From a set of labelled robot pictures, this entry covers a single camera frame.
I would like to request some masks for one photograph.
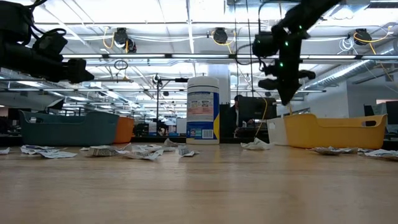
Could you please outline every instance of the desk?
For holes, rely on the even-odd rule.
[[[1,223],[395,223],[398,166],[238,144],[157,162],[0,156]],[[67,151],[78,152],[77,148]]]

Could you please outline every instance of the product label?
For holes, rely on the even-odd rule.
[[[218,93],[201,91],[188,94],[187,138],[218,139]]]

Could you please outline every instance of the white box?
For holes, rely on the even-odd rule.
[[[267,120],[269,142],[278,146],[288,146],[285,121],[283,118]]]

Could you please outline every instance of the crumpled paper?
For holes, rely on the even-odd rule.
[[[87,156],[93,157],[117,156],[118,154],[116,146],[91,146],[87,152]]]
[[[249,142],[248,144],[241,143],[241,146],[247,150],[268,150],[274,147],[274,144],[267,144],[264,141],[261,141],[258,138],[254,139],[254,142]]]
[[[177,147],[177,146],[182,146],[182,145],[185,145],[185,144],[172,142],[169,138],[166,139],[166,141],[164,141],[164,146],[167,146],[167,147]]]
[[[128,157],[131,159],[145,159],[154,161],[156,158],[163,154],[163,150],[158,150],[155,152],[142,152],[142,151],[121,151],[120,155],[123,157]]]
[[[75,157],[77,154],[76,153],[71,153],[71,152],[45,152],[43,150],[36,150],[36,153],[48,158],[48,159],[61,159],[61,158],[71,158]]]
[[[141,151],[141,152],[156,152],[163,150],[164,152],[174,152],[176,147],[158,146],[155,144],[143,145],[143,146],[133,146],[131,143],[122,148],[123,151]]]
[[[315,147],[313,149],[310,149],[311,151],[317,152],[321,155],[326,155],[326,156],[337,156],[340,154],[351,154],[355,153],[358,148],[342,148],[338,149],[335,147]]]
[[[21,146],[21,152],[24,154],[28,155],[34,155],[37,152],[47,152],[47,153],[55,153],[58,152],[59,149],[56,149],[54,147],[48,147],[48,146]]]
[[[373,152],[365,152],[365,156],[371,157],[398,157],[398,151],[388,151],[384,149],[378,149]]]
[[[49,159],[71,158],[71,157],[74,157],[77,155],[75,153],[62,152],[59,149],[56,149],[54,147],[48,147],[48,146],[28,146],[28,145],[26,145],[26,146],[21,147],[21,152],[28,154],[28,155],[39,154],[39,155],[44,156]]]
[[[178,146],[178,154],[182,157],[192,157],[201,153],[189,150],[188,146]]]
[[[8,155],[10,152],[10,147],[8,147],[7,149],[4,150],[0,150],[0,155]]]

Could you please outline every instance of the orange bin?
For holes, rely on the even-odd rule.
[[[127,143],[133,137],[134,119],[119,117],[118,126],[116,128],[116,137],[114,143]]]

